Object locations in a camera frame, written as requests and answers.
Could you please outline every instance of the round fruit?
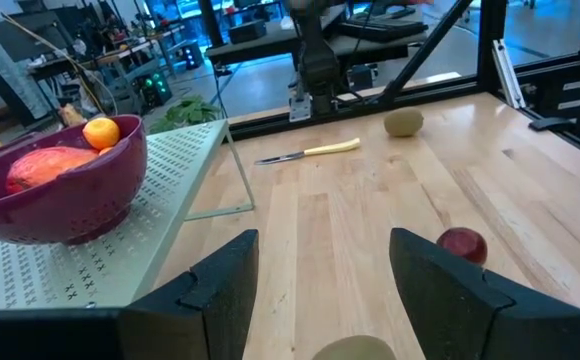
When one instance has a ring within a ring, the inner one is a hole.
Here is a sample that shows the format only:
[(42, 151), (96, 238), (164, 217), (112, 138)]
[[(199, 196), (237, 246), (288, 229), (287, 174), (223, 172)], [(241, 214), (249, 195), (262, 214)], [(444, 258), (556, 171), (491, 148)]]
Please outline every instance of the round fruit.
[(107, 147), (105, 149), (102, 149), (101, 151), (99, 151), (99, 156), (107, 153), (108, 151), (112, 150), (113, 146)]
[(59, 174), (97, 158), (94, 150), (55, 146), (25, 154), (10, 166), (6, 191), (18, 193), (54, 180)]
[(115, 146), (121, 137), (119, 126), (114, 120), (97, 118), (89, 121), (83, 127), (83, 136), (97, 150)]
[(483, 236), (468, 228), (446, 230), (437, 240), (437, 245), (478, 265), (483, 265), (488, 257), (488, 246)]

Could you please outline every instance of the knife handle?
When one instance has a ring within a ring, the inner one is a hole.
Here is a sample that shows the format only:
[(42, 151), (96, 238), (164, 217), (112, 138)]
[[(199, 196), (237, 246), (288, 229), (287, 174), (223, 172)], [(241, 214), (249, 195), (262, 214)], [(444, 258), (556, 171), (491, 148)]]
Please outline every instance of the knife handle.
[(361, 144), (361, 140), (359, 140), (359, 138), (356, 138), (354, 140), (350, 140), (350, 141), (346, 141), (346, 142), (342, 142), (342, 143), (338, 143), (338, 144), (320, 146), (317, 148), (304, 150), (303, 153), (306, 154), (306, 156), (330, 154), (330, 153), (335, 153), (335, 152), (353, 150), (353, 149), (358, 148), (360, 144)]

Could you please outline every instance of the orange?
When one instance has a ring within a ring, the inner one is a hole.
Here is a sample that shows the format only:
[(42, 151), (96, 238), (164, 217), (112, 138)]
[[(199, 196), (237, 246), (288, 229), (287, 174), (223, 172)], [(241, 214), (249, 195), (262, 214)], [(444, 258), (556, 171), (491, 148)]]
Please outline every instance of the orange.
[(83, 127), (83, 136), (93, 148), (103, 150), (119, 142), (121, 131), (114, 120), (96, 118)]
[(99, 151), (99, 156), (101, 156), (101, 155), (107, 153), (108, 151), (112, 150), (112, 148), (113, 148), (113, 146), (110, 146), (108, 148), (105, 148), (105, 149)]

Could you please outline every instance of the concrete floor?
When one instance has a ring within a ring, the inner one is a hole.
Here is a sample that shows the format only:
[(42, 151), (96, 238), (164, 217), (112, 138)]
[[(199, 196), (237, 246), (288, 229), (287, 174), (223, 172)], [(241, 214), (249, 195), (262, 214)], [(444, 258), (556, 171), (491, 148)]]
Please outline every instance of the concrete floor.
[[(424, 21), (433, 28), (452, 5), (437, 0), (424, 7)], [(580, 0), (537, 0), (530, 10), (520, 0), (511, 0), (506, 18), (506, 43), (513, 63), (523, 64), (547, 57), (570, 54), (580, 46)], [(474, 74), (477, 61), (479, 11), (472, 11), (470, 22), (458, 22), (414, 76), (420, 79), (436, 74), (458, 72)], [(397, 76), (408, 59), (379, 64), (376, 85), (385, 85)], [(284, 106), (288, 103), (287, 84), (293, 79), (289, 55), (249, 61), (231, 66), (234, 74), (219, 79), (221, 98), (229, 116), (238, 116)], [(148, 124), (163, 116), (183, 94), (198, 94), (218, 105), (215, 79), (208, 61), (193, 71), (183, 71), (170, 79), (175, 93), (166, 106), (145, 116)], [(6, 134), (10, 140), (18, 131)]]

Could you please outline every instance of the green plant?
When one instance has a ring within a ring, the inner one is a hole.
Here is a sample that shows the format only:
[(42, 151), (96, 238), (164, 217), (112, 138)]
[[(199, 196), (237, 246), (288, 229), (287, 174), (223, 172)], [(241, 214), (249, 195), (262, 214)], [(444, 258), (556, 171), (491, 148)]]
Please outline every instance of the green plant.
[(200, 95), (186, 96), (179, 104), (168, 109), (164, 117), (150, 126), (150, 133), (157, 134), (213, 121), (220, 112), (221, 109), (203, 101)]

